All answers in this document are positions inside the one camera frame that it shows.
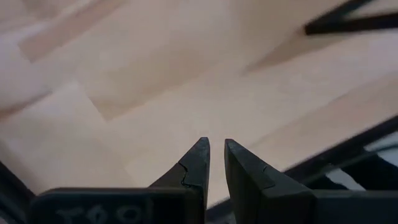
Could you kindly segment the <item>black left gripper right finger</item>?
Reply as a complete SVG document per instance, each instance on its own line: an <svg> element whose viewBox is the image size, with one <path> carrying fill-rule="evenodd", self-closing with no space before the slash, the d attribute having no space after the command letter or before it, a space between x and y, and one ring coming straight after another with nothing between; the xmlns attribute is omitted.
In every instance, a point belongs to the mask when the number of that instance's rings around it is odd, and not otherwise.
<svg viewBox="0 0 398 224"><path fill-rule="evenodd" d="M233 139L224 164L237 224L398 224L398 191L312 190Z"/></svg>

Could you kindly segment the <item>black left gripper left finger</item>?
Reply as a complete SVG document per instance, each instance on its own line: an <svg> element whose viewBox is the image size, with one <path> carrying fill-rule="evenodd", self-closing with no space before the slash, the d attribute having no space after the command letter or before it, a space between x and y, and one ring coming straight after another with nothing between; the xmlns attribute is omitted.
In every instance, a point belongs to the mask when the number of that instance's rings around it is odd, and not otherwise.
<svg viewBox="0 0 398 224"><path fill-rule="evenodd" d="M37 196L29 224L204 224L210 142L200 138L146 188L57 188Z"/></svg>

